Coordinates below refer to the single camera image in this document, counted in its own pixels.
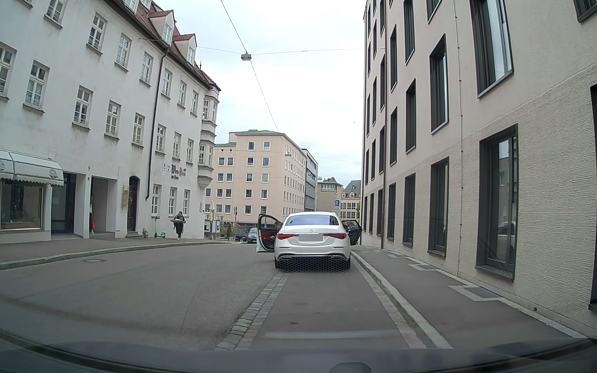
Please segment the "awning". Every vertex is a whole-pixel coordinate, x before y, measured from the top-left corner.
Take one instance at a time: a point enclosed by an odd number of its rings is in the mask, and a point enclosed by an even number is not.
[[[0,179],[63,186],[64,172],[51,159],[0,149]]]

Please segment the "cloudy sky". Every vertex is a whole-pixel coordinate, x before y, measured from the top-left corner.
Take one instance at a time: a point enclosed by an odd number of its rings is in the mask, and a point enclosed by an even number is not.
[[[334,176],[344,185],[361,179],[365,1],[223,1],[253,55],[277,130],[317,157],[319,176]],[[196,34],[196,60],[222,89],[216,142],[226,142],[231,131],[275,131],[220,0],[156,2],[174,9],[182,34]],[[358,49],[255,55],[341,48]]]

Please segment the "sidewalk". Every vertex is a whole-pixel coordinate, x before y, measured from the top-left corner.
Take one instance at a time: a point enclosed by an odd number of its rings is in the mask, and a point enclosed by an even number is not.
[[[113,233],[96,233],[88,239],[57,235],[51,241],[0,244],[0,270],[112,252],[209,243],[229,242],[203,238],[114,238]]]
[[[401,253],[367,246],[353,258],[405,314],[419,336],[438,348],[484,348],[546,338],[585,336]]]

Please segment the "taillight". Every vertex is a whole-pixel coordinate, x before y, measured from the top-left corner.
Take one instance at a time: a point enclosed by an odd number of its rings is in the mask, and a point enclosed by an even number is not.
[[[338,240],[344,240],[347,238],[347,233],[324,233],[325,236],[337,238]]]
[[[290,238],[290,237],[294,237],[294,236],[298,236],[298,234],[286,234],[286,233],[280,233],[278,234],[276,237],[278,238],[278,240],[284,240],[286,238]]]

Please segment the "open car door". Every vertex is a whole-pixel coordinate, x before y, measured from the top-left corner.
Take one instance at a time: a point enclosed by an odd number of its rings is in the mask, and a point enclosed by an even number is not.
[[[349,235],[349,244],[358,245],[358,239],[361,237],[363,229],[356,220],[343,220],[342,225]]]
[[[283,225],[281,221],[270,215],[260,214],[257,219],[257,252],[272,253],[275,251],[275,234]]]

